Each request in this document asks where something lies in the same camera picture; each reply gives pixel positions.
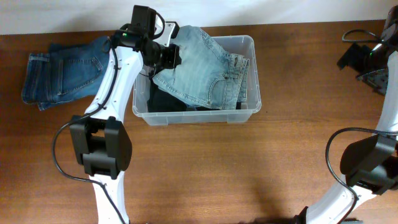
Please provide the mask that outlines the black garment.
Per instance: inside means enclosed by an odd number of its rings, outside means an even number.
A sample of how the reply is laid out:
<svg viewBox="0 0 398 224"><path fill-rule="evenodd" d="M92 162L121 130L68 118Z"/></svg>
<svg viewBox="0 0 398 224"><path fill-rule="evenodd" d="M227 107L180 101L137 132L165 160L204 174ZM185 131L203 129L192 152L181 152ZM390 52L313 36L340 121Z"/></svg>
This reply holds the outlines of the black garment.
<svg viewBox="0 0 398 224"><path fill-rule="evenodd" d="M160 90L154 82L151 82L150 96L147 100L147 110L150 113L183 112L195 111L196 108L188 107L184 102L169 93Z"/></svg>
<svg viewBox="0 0 398 224"><path fill-rule="evenodd" d="M240 110L241 109L241 102L237 102L236 103L236 110ZM195 108L196 111L212 111L211 108L206 108L206 107L196 107Z"/></svg>

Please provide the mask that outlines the dark blue jeans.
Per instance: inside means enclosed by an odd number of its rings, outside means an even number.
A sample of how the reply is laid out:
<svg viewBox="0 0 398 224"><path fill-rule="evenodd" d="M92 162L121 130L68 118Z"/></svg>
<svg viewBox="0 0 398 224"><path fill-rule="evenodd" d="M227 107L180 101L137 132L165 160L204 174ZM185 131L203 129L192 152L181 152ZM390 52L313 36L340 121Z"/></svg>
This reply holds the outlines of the dark blue jeans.
<svg viewBox="0 0 398 224"><path fill-rule="evenodd" d="M39 110L95 95L109 63L109 41L51 44L47 53L31 53L21 92L22 101Z"/></svg>

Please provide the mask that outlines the light blue jeans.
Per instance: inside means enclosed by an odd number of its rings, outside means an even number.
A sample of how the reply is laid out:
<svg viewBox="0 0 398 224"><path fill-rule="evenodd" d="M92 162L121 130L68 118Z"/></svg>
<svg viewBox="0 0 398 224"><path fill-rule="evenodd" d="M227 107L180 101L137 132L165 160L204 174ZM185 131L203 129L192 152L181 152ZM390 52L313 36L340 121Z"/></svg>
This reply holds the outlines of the light blue jeans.
<svg viewBox="0 0 398 224"><path fill-rule="evenodd" d="M247 100L248 58L225 51L199 27L181 27L172 43L180 47L182 63L154 76L161 90L189 106L213 110L234 110Z"/></svg>

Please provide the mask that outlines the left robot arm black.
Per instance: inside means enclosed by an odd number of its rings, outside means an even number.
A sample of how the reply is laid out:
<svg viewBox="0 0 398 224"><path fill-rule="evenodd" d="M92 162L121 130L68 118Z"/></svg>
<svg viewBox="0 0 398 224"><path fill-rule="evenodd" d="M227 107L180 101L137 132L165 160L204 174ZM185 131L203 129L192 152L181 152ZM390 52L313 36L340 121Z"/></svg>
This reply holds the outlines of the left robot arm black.
<svg viewBox="0 0 398 224"><path fill-rule="evenodd" d="M108 39L109 62L99 90L83 116L68 123L77 163L93 184L99 223L129 223L124 202L124 175L132 143L124 114L133 84L144 67L149 75L181 63L179 47L171 44L179 26L154 9L133 7L131 22Z"/></svg>

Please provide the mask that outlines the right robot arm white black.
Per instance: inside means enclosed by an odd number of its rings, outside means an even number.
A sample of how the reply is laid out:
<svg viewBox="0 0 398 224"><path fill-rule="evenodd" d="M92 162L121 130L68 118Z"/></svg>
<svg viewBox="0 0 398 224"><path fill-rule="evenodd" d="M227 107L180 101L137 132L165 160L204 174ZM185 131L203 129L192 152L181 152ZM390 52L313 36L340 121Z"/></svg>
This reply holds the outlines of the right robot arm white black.
<svg viewBox="0 0 398 224"><path fill-rule="evenodd" d="M352 68L357 80L384 96L382 113L376 129L343 128L330 136L325 161L336 182L292 223L347 223L349 214L364 202L397 190L397 6L390 9L381 35L373 34L369 40L347 39L347 35L341 39L351 46L337 66ZM337 135L354 130L370 137L345 149L337 176L330 164L330 146Z"/></svg>

